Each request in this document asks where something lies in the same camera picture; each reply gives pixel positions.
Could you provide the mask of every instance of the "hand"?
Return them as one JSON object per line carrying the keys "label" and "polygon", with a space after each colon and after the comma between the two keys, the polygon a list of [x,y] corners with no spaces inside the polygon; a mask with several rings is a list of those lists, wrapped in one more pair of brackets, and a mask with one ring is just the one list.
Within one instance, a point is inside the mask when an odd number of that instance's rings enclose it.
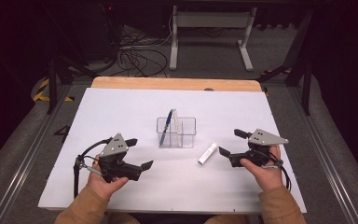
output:
{"label": "hand", "polygon": [[[279,150],[279,146],[275,145],[269,147],[269,152],[274,154],[278,160],[281,159],[281,151]],[[283,186],[281,169],[263,169],[246,159],[242,159],[241,164],[250,173],[252,173],[252,175],[255,176],[255,180],[262,190],[265,191]],[[273,165],[273,161],[269,161],[266,165]]]}
{"label": "hand", "polygon": [[[95,157],[96,161],[92,164],[92,168],[101,171],[100,166],[98,165],[98,159],[100,155]],[[94,190],[101,198],[110,200],[112,194],[119,189],[121,189],[129,179],[127,177],[113,178],[111,183],[106,183],[100,175],[96,175],[93,172],[89,172],[89,185],[92,190]]]}

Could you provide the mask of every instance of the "sleeve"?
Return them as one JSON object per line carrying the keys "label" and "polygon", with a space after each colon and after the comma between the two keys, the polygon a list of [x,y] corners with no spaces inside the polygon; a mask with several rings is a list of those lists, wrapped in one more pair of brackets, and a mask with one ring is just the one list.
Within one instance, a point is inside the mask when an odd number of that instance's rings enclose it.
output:
{"label": "sleeve", "polygon": [[108,200],[101,198],[89,186],[86,186],[71,205],[57,216],[55,223],[101,223],[108,203]]}
{"label": "sleeve", "polygon": [[306,221],[292,194],[284,186],[258,195],[265,224],[305,224]]}

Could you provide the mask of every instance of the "gray carpet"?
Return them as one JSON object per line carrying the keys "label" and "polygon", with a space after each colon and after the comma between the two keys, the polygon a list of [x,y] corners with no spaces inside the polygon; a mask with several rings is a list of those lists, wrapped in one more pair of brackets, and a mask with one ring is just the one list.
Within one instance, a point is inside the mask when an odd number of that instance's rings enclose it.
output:
{"label": "gray carpet", "polygon": [[[235,41],[238,30],[225,31],[219,37],[211,38],[197,32],[185,32],[180,37],[178,66],[175,71],[165,69],[167,77],[193,77],[193,78],[227,78],[227,79],[253,79],[260,76],[264,70],[276,68],[281,65],[290,43],[296,34],[293,28],[268,28],[265,31],[254,29],[248,44],[248,51],[254,64],[254,72],[246,72],[241,61],[239,50]],[[169,43],[153,47],[170,56]],[[152,53],[150,58],[163,62],[164,59]],[[90,68],[102,66],[93,64]],[[152,73],[158,69],[157,65],[147,66],[144,71]],[[102,73],[109,76],[119,71],[117,65]],[[138,71],[121,76],[139,76]],[[164,77],[159,74],[153,77]],[[286,88],[282,83],[285,75],[279,75],[263,86],[268,88],[268,102],[282,136],[290,139],[286,150],[292,166],[298,176],[297,182],[302,192],[308,213],[305,218],[309,224],[320,223],[358,223],[350,222],[344,212],[343,205],[336,195],[334,182],[326,175],[325,167],[320,161],[317,148],[313,143],[307,123],[304,121],[302,111],[298,110],[293,92],[301,91],[297,88]],[[24,119],[16,132],[7,140],[0,151],[0,202],[5,197],[10,182],[15,177],[22,159],[27,156],[29,149],[36,151],[35,160],[29,164],[29,173],[23,174],[24,182],[19,185],[18,194],[11,196],[13,203],[7,212],[0,218],[0,223],[53,223],[59,212],[48,211],[37,207],[39,197],[46,185],[48,175],[62,147],[62,136],[54,135],[65,125],[71,125],[77,107],[90,86],[91,78],[76,77],[69,88],[67,96],[74,96],[73,102],[63,102],[54,118],[50,117],[51,124],[40,141],[40,148],[34,150],[34,140],[43,126],[48,115],[48,102],[36,102],[33,110]],[[337,169],[351,202],[358,213],[358,164],[354,160],[348,147],[343,141],[334,122],[321,98],[317,80],[312,80],[309,119],[330,155],[331,162]]]}

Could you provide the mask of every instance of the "white tabletop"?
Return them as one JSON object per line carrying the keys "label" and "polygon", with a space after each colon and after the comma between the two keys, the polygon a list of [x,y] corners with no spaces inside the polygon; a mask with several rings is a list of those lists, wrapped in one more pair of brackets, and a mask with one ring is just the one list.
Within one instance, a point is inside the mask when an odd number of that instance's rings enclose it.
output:
{"label": "white tabletop", "polygon": [[[166,117],[172,108],[178,117],[196,118],[193,148],[158,147],[156,120]],[[218,151],[203,165],[198,164],[211,143],[231,153],[246,151],[247,140],[235,136],[234,129],[252,133],[257,128],[280,135],[264,92],[87,89],[38,206],[66,208],[73,201],[76,156],[94,143],[121,133],[124,139],[138,139],[124,158],[126,163],[154,163],[139,181],[130,181],[112,196],[108,210],[260,213],[257,194],[261,189],[245,168],[232,168]],[[290,136],[282,137],[290,141]],[[103,147],[94,148],[88,155],[99,154]],[[280,147],[292,180],[291,193],[305,213],[290,161],[284,146]],[[86,169],[80,170],[79,190],[86,185],[88,175]]]}

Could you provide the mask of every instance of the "blue pen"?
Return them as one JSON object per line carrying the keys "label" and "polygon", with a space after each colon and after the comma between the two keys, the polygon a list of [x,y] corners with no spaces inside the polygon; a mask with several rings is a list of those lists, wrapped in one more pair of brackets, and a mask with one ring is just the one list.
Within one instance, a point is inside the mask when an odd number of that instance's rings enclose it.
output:
{"label": "blue pen", "polygon": [[171,122],[172,112],[173,112],[173,109],[168,114],[167,121],[165,121],[164,131],[162,132],[161,139],[159,140],[159,145],[160,146],[162,146],[162,143],[164,142],[165,133],[167,132],[168,126],[170,125],[170,122]]}

